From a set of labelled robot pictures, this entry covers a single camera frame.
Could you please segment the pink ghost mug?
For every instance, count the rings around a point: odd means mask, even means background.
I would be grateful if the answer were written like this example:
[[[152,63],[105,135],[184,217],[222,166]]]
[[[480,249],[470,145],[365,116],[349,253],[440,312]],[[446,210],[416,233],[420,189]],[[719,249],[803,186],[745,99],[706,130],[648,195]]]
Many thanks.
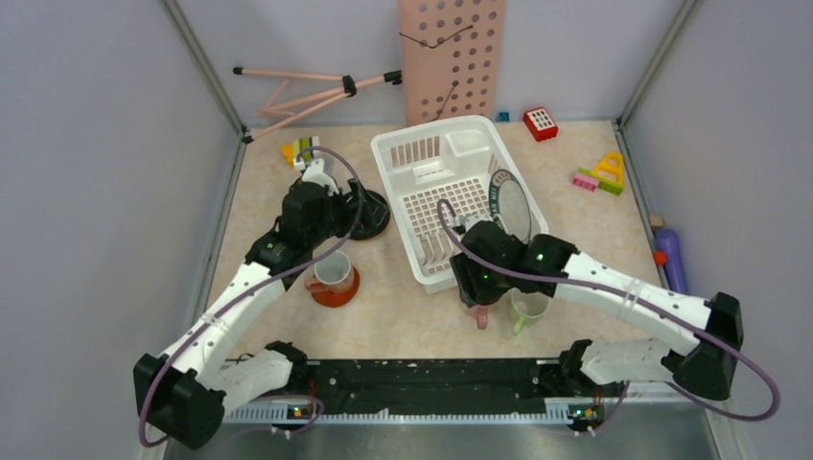
[[[487,329],[489,313],[491,310],[489,306],[483,305],[467,306],[466,304],[462,304],[461,307],[463,312],[474,320],[476,328],[479,331],[484,331]]]

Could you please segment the orange white mug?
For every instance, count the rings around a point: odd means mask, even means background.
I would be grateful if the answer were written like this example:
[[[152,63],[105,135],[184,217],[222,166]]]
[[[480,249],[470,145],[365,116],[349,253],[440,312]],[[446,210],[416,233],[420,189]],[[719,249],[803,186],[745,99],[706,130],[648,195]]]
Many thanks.
[[[349,294],[356,281],[350,258],[338,250],[314,264],[314,274],[304,283],[310,293]]]

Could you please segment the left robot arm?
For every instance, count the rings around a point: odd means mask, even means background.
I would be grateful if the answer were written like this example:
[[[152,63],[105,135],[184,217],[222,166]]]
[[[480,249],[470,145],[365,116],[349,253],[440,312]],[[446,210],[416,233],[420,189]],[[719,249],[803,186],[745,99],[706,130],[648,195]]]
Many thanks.
[[[301,393],[307,370],[285,354],[264,349],[223,366],[260,314],[310,266],[342,247],[358,223],[325,157],[296,160],[301,172],[272,228],[255,241],[229,286],[199,320],[159,356],[144,355],[133,370],[145,448],[175,439],[190,449],[206,445],[225,416],[278,389]]]

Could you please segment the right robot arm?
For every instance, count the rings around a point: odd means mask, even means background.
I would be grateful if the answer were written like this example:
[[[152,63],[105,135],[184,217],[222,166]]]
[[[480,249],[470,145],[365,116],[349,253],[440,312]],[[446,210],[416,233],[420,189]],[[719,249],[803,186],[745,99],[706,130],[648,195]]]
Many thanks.
[[[523,241],[488,218],[454,218],[464,252],[452,257],[460,299],[489,304],[514,289],[595,308],[649,334],[649,341],[581,340],[562,354],[562,381],[575,395],[621,380],[673,382],[712,401],[731,394],[735,358],[694,333],[700,329],[742,347],[739,300],[725,292],[709,299],[633,278],[549,234]]]

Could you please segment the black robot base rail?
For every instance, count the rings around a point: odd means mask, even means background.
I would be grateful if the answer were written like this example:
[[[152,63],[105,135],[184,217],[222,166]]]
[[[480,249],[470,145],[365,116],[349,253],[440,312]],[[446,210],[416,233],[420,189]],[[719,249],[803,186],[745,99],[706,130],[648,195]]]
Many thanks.
[[[232,424],[598,426],[623,389],[555,358],[322,359],[229,414]]]

